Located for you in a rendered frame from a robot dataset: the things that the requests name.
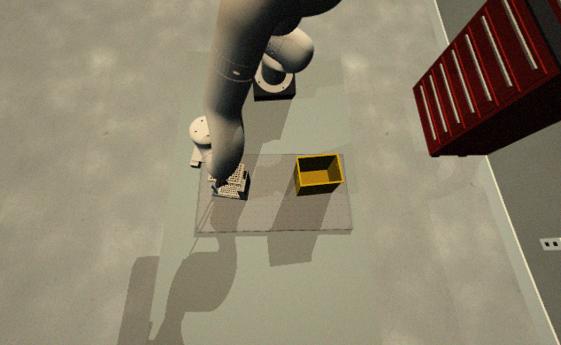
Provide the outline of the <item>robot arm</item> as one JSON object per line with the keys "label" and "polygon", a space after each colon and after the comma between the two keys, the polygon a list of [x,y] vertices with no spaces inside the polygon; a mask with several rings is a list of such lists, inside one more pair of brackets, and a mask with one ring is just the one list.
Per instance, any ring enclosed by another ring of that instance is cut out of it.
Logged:
{"label": "robot arm", "polygon": [[293,73],[305,69],[314,54],[311,38],[297,28],[301,19],[340,2],[221,0],[204,87],[205,116],[189,128],[196,145],[192,168],[204,162],[215,180],[235,172],[244,151],[242,107],[254,78],[266,92],[286,89]]}

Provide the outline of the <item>yellow plastics bin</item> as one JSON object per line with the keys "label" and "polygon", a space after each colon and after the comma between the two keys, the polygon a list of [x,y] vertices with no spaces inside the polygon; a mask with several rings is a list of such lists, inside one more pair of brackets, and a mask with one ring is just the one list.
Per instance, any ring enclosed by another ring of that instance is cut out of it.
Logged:
{"label": "yellow plastics bin", "polygon": [[294,180],[296,196],[333,193],[344,182],[338,153],[296,157]]}

